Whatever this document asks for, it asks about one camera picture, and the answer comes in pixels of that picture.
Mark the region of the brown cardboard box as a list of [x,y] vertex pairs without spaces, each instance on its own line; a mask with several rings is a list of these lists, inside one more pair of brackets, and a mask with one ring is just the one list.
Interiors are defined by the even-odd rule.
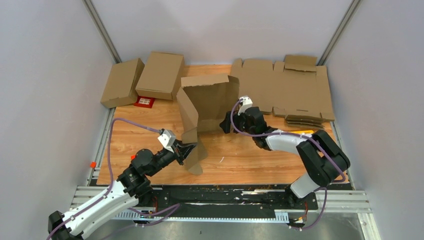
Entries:
[[189,173],[203,173],[200,162],[207,158],[208,152],[200,134],[221,130],[220,123],[239,98],[239,87],[239,79],[226,73],[181,78],[176,94],[183,125],[181,138],[185,144],[196,144],[183,161]]

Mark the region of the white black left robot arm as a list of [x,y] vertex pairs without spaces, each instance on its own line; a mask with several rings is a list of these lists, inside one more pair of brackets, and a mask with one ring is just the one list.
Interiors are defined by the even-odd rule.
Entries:
[[157,153],[145,148],[139,150],[130,165],[102,192],[73,210],[51,213],[47,239],[84,240],[122,211],[137,204],[149,206],[153,188],[148,178],[174,161],[183,165],[196,146],[176,139],[170,148],[164,147]]

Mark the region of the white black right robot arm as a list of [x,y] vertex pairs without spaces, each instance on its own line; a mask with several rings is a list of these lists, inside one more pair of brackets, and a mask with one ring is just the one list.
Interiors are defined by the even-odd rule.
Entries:
[[249,107],[242,113],[228,111],[219,126],[226,134],[250,136],[260,149],[299,155],[306,173],[286,187],[283,196],[292,209],[301,207],[307,195],[328,187],[351,166],[349,158],[326,131],[294,133],[271,127],[258,107]]

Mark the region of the folded cardboard box right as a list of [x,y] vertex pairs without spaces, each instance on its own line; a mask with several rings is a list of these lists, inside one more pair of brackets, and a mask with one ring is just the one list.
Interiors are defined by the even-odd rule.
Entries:
[[184,67],[182,54],[152,51],[135,87],[137,94],[174,101],[181,86]]

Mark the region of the folded cardboard box left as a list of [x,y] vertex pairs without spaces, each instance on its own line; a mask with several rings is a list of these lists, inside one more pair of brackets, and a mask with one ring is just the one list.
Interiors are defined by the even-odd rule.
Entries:
[[134,104],[138,98],[136,86],[144,67],[140,58],[114,64],[100,103],[108,109]]

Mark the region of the red card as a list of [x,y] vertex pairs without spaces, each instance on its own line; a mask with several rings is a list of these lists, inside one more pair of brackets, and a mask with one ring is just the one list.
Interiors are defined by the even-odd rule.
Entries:
[[154,97],[138,96],[136,102],[133,104],[136,107],[151,109],[155,102]]

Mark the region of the yellow plastic triangle tool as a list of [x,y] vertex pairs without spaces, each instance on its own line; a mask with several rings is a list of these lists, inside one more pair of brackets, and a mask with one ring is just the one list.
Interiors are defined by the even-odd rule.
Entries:
[[298,134],[298,135],[307,135],[307,134],[313,134],[314,130],[298,130],[298,131],[291,131],[290,133]]

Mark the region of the stack of flat cardboard sheets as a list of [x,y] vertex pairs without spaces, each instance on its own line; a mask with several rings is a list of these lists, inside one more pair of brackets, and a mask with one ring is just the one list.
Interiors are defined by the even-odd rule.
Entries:
[[264,114],[288,126],[323,129],[335,114],[325,65],[317,57],[286,55],[283,61],[236,59],[230,75],[239,79],[239,95],[248,96]]

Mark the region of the black metal base rail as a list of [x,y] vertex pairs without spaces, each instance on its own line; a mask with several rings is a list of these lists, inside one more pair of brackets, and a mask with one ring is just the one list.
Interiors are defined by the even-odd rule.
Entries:
[[170,221],[284,223],[307,221],[321,211],[331,214],[372,213],[366,193],[350,183],[336,183],[297,203],[285,199],[284,184],[155,185],[134,207],[154,213],[180,206]]

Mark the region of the orange clip on rail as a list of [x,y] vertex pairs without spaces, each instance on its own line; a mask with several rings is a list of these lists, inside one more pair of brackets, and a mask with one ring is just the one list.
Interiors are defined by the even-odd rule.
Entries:
[[94,161],[90,163],[90,167],[93,168],[93,169],[96,167],[96,165],[97,165],[97,163],[94,162]]

